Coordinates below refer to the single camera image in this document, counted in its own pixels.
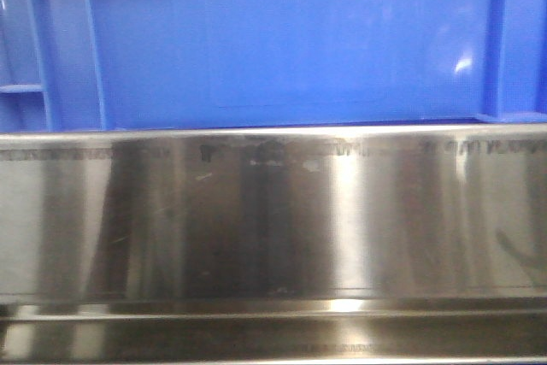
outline blue plastic surface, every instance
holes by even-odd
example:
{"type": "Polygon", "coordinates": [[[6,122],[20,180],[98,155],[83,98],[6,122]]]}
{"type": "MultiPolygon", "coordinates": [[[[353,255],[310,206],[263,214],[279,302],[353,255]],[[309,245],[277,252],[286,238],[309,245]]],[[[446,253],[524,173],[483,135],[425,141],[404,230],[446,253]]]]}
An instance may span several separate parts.
{"type": "Polygon", "coordinates": [[[0,131],[547,121],[547,0],[0,2],[0,131]]]}

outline shelf lip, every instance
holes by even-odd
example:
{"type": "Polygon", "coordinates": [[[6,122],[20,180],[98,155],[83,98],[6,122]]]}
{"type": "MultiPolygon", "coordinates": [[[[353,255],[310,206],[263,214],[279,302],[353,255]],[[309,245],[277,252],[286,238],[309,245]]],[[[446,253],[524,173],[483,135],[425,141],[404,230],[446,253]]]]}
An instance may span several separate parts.
{"type": "MultiPolygon", "coordinates": [[[[29,88],[29,91],[41,91],[29,88]]],[[[206,129],[149,129],[73,132],[24,132],[0,133],[0,142],[17,143],[18,140],[78,142],[91,138],[105,141],[129,141],[153,138],[214,138],[214,137],[291,137],[291,138],[369,138],[369,137],[434,137],[452,138],[456,133],[461,138],[481,138],[486,135],[511,137],[527,135],[545,138],[547,122],[537,123],[484,123],[484,124],[439,124],[439,125],[374,125],[374,126],[312,126],[312,127],[246,127],[246,128],[206,128],[206,129]]]]}
{"type": "MultiPolygon", "coordinates": [[[[211,306],[219,304],[218,301],[208,303],[211,306]]],[[[293,303],[316,305],[319,301],[293,303]]],[[[139,305],[133,304],[135,312],[139,305]]],[[[83,312],[95,310],[96,315],[105,307],[100,304],[79,306],[83,312]]],[[[27,312],[25,320],[14,321],[6,315],[6,310],[3,317],[0,315],[0,331],[9,335],[3,345],[3,361],[26,363],[43,357],[62,363],[409,365],[545,363],[547,360],[544,350],[547,313],[541,309],[493,317],[477,310],[472,315],[448,316],[435,315],[435,311],[415,316],[316,313],[308,317],[288,317],[271,313],[270,316],[224,318],[135,315],[104,321],[87,319],[85,315],[64,319],[63,315],[57,315],[35,321],[32,311],[38,311],[40,307],[27,305],[20,309],[27,312]],[[22,327],[27,332],[17,332],[22,327]],[[37,335],[48,334],[56,335],[52,343],[40,344],[41,338],[37,335]],[[93,349],[77,349],[87,344],[92,344],[93,349]],[[32,349],[21,355],[15,350],[17,346],[32,349]],[[73,346],[73,349],[59,349],[62,346],[73,346]]]]}

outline plastic crate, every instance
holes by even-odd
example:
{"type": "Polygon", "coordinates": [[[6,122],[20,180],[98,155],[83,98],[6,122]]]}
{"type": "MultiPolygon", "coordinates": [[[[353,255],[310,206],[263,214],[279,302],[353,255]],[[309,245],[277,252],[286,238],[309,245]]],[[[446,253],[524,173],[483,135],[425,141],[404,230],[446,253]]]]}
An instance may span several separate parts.
{"type": "Polygon", "coordinates": [[[547,120],[547,0],[1,0],[0,130],[547,120]]]}

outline blue plastic crate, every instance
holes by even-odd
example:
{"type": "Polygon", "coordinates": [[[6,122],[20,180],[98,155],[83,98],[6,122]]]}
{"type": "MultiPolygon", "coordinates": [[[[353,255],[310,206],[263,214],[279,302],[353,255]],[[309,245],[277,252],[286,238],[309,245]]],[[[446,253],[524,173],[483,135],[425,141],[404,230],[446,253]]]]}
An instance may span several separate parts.
{"type": "Polygon", "coordinates": [[[547,120],[547,0],[0,0],[0,130],[547,120]]]}

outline stainless steel surface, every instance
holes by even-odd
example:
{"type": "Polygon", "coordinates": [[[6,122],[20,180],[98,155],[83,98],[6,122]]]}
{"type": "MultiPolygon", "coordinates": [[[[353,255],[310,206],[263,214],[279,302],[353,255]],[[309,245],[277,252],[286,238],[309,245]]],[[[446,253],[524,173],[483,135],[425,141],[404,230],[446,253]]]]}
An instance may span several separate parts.
{"type": "Polygon", "coordinates": [[[11,134],[0,181],[7,362],[547,358],[547,125],[11,134]]]}

